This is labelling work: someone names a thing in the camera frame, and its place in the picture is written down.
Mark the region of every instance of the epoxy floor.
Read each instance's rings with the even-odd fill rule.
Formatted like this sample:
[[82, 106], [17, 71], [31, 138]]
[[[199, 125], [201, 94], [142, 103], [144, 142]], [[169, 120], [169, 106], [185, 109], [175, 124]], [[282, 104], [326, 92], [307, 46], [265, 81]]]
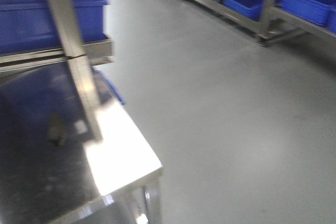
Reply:
[[163, 223], [336, 223], [335, 47], [192, 1], [109, 0], [101, 66], [164, 165]]

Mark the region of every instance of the caster wheel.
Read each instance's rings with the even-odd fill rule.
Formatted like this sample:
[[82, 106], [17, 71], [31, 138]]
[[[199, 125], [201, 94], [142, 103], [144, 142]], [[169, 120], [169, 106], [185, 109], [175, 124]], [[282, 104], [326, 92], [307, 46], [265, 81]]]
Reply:
[[258, 44], [262, 47], [268, 47], [267, 39], [264, 39], [262, 37], [258, 37]]

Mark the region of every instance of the table top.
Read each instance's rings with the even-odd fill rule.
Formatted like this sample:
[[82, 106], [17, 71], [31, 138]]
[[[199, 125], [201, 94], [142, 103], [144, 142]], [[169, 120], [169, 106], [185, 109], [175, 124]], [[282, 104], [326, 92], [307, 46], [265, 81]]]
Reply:
[[[0, 223], [73, 223], [160, 175], [162, 165], [95, 73], [103, 140], [93, 140], [66, 63], [0, 84]], [[50, 118], [64, 133], [50, 141]]]

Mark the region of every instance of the stainless steel shelf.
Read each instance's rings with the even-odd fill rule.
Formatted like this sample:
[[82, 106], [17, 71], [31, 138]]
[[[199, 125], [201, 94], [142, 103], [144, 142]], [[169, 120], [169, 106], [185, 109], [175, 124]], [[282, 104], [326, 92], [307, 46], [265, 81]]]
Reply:
[[273, 17], [283, 19], [284, 21], [287, 21], [288, 23], [295, 25], [311, 34], [315, 34], [316, 36], [325, 39], [331, 43], [336, 42], [336, 34], [327, 30], [325, 27], [315, 25], [278, 7], [272, 7], [270, 11]]
[[[93, 65], [111, 62], [113, 41], [105, 39], [88, 42], [84, 49]], [[0, 73], [66, 61], [62, 48], [44, 49], [39, 51], [17, 52], [15, 54], [0, 55]]]
[[214, 0], [194, 0], [209, 9], [225, 16], [226, 18], [248, 28], [249, 30], [258, 33], [260, 29], [260, 23], [257, 21], [254, 21], [248, 17], [245, 17], [244, 15], [224, 6], [223, 4], [220, 4]]

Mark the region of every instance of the stainless steel table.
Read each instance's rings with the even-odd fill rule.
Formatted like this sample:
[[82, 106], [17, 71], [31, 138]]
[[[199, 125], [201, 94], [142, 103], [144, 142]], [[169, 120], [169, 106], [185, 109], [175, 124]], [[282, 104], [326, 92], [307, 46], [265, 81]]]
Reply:
[[[1, 224], [93, 223], [119, 202], [131, 216], [116, 211], [120, 224], [161, 223], [162, 165], [104, 78], [93, 76], [102, 141], [93, 138], [66, 62], [0, 84]], [[53, 127], [64, 133], [61, 144], [50, 140]], [[137, 188], [144, 207], [132, 195]]]

